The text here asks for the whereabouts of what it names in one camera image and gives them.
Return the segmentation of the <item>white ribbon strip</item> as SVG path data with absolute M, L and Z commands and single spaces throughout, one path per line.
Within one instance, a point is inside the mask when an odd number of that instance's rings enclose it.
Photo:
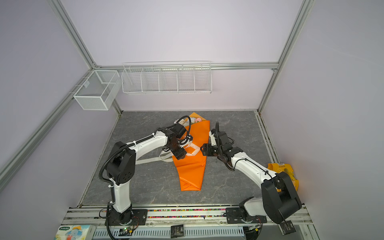
M 182 147 L 184 150 L 193 150 L 191 153 L 187 152 L 186 154 L 187 157 L 193 157 L 197 155 L 197 153 L 200 151 L 200 147 L 195 145 L 191 141 L 189 141 L 185 145 L 182 145 Z M 136 161 L 136 165 L 148 164 L 148 163 L 159 162 L 159 161 L 170 163 L 170 162 L 173 162 L 173 156 L 174 155 L 171 152 L 162 151 L 160 155 L 156 158 L 143 159 L 143 160 Z

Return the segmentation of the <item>orange wrapping paper sheet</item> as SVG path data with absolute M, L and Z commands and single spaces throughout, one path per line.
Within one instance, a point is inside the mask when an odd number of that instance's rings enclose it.
M 186 128 L 193 137 L 192 143 L 184 148 L 187 151 L 185 158 L 177 160 L 173 157 L 173 162 L 179 174 L 181 191 L 200 191 L 207 163 L 200 147 L 209 142 L 210 121 L 197 113 L 190 114 L 190 118 L 192 126 Z

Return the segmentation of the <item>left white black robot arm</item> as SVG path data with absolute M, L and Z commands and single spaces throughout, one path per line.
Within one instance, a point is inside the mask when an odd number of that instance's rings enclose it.
M 159 148 L 170 151 L 177 160 L 184 159 L 187 156 L 185 147 L 193 141 L 190 131 L 181 124 L 173 124 L 158 128 L 150 135 L 130 143 L 115 143 L 98 177 L 109 184 L 112 209 L 116 213 L 125 215 L 132 210 L 130 181 L 135 174 L 136 161 Z

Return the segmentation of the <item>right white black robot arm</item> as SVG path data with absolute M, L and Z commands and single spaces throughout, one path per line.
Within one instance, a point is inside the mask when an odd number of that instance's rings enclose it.
M 211 130 L 210 142 L 201 152 L 217 157 L 230 171 L 240 171 L 251 179 L 262 192 L 261 198 L 250 197 L 239 204 L 240 218 L 250 223 L 256 217 L 267 216 L 280 224 L 302 208 L 302 202 L 290 175 L 270 170 L 249 157 L 241 148 L 234 147 L 226 132 Z

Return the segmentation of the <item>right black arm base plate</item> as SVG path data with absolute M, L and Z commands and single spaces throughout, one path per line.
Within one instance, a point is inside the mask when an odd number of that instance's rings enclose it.
M 265 224 L 266 216 L 250 216 L 240 207 L 226 208 L 223 216 L 227 219 L 228 224 Z

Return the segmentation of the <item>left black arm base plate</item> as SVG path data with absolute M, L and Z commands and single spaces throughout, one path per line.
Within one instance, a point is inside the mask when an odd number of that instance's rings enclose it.
M 144 226 L 148 216 L 148 209 L 128 209 L 118 213 L 112 208 L 106 215 L 106 226 Z

